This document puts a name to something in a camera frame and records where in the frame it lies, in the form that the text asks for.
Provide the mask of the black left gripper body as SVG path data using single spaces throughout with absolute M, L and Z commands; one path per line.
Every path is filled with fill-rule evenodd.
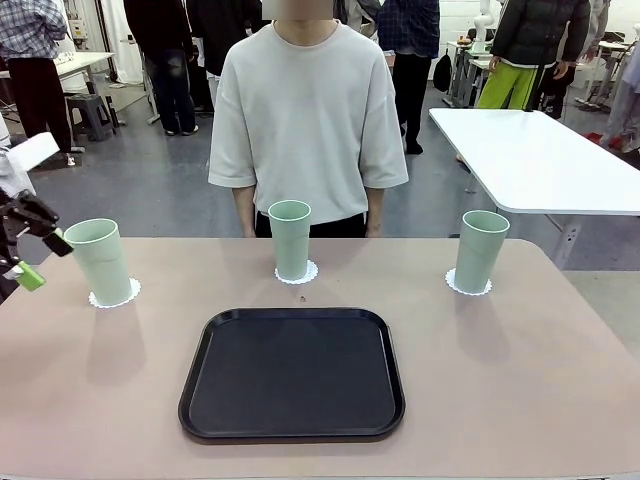
M 24 224 L 15 216 L 16 205 L 13 198 L 1 190 L 1 267 L 13 268 L 19 261 L 17 250 L 18 228 Z

